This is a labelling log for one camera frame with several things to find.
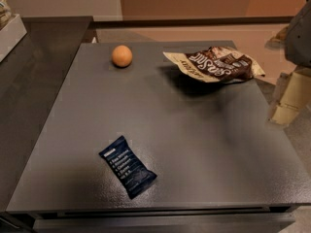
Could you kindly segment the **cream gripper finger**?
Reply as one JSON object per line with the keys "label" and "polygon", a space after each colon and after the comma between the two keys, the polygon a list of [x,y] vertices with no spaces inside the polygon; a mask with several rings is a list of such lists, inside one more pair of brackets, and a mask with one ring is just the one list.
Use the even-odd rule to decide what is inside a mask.
{"label": "cream gripper finger", "polygon": [[311,69],[282,73],[274,89],[270,121],[288,125],[310,101]]}

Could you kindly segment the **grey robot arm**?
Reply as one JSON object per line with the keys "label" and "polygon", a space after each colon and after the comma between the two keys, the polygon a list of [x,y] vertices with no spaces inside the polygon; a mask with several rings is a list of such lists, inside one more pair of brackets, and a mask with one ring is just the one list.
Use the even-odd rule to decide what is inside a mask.
{"label": "grey robot arm", "polygon": [[290,22],[285,56],[296,69],[282,73],[274,89],[268,120],[279,125],[290,124],[311,100],[311,1]]}

